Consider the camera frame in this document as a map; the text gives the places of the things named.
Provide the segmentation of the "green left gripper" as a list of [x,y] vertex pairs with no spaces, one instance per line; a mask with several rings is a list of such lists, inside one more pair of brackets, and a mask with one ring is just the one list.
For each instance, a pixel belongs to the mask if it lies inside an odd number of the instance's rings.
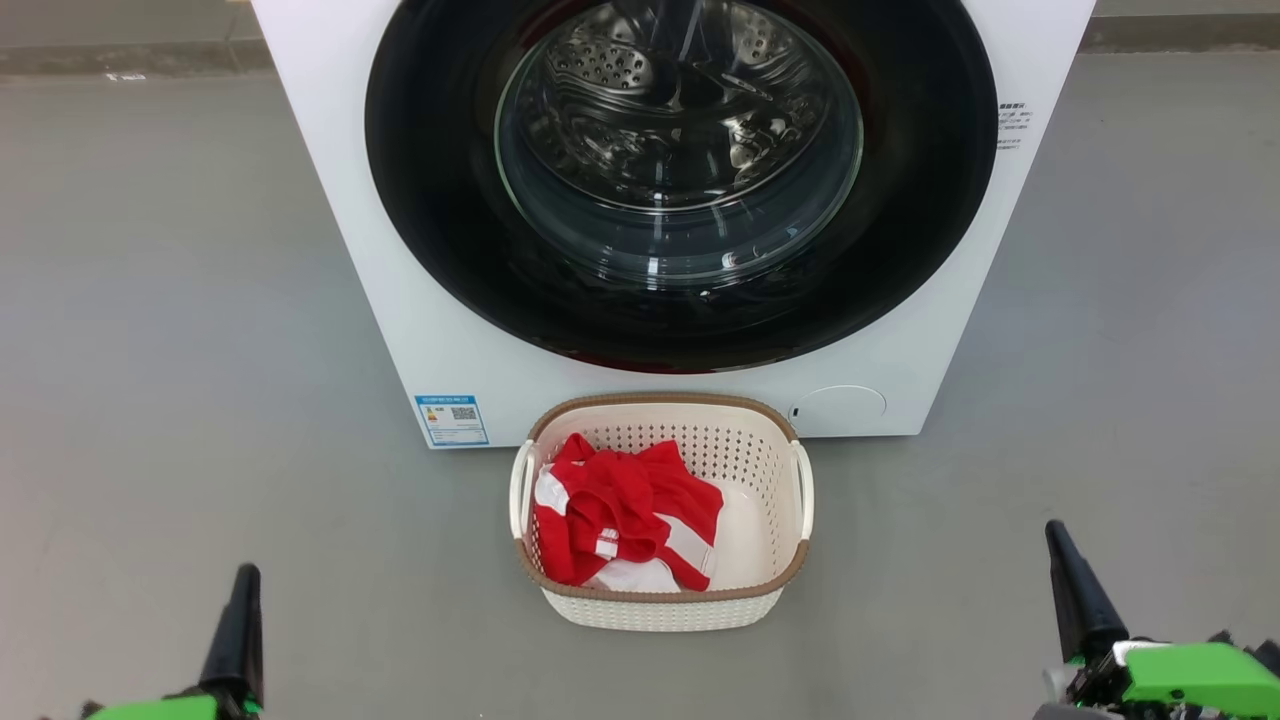
[[244,562],[198,676],[206,693],[166,696],[123,705],[84,706],[86,719],[260,719],[265,705],[261,571]]

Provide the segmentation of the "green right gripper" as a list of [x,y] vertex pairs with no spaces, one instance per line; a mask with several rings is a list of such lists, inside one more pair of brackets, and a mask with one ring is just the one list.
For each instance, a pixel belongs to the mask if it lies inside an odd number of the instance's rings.
[[1044,525],[1062,661],[1046,671],[1038,719],[1276,719],[1277,642],[1129,641],[1065,524]]

